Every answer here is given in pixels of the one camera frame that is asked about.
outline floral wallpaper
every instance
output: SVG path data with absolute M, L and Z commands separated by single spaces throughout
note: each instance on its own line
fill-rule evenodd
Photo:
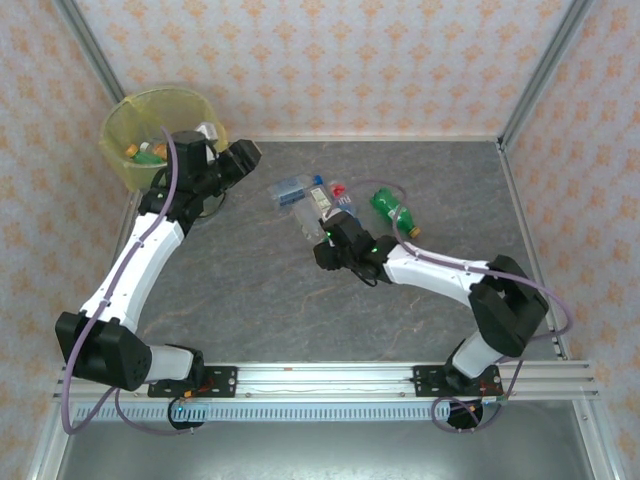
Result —
M 628 478 L 640 467 L 640 9 L 592 7 L 508 152 L 549 283 L 575 306 Z
M 500 134 L 570 0 L 79 0 L 128 93 L 232 136 Z
M 106 273 L 126 193 L 110 100 L 50 0 L 0 9 L 0 464 L 26 477 L 62 365 L 54 324 Z

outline yellow mesh bin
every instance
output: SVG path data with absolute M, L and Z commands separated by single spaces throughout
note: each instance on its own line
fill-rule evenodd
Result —
M 202 95 L 186 88 L 154 88 L 126 97 L 111 110 L 100 129 L 100 150 L 129 190 L 146 189 L 163 165 L 138 165 L 125 155 L 125 150 L 131 144 L 163 138 L 160 126 L 177 132 L 193 130 L 201 122 L 215 125 L 216 150 L 227 148 L 224 127 Z

